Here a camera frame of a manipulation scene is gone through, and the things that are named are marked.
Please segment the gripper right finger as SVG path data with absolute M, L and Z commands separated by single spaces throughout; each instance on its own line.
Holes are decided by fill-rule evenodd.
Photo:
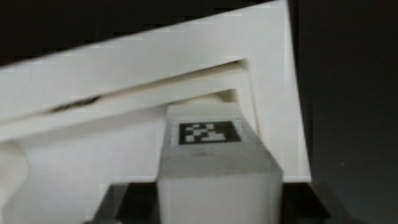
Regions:
M 305 182 L 283 184 L 280 224 L 355 224 L 339 201 L 323 200 Z

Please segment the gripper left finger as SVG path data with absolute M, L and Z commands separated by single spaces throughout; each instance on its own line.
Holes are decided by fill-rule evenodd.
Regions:
M 154 183 L 109 185 L 93 218 L 84 224 L 157 224 Z

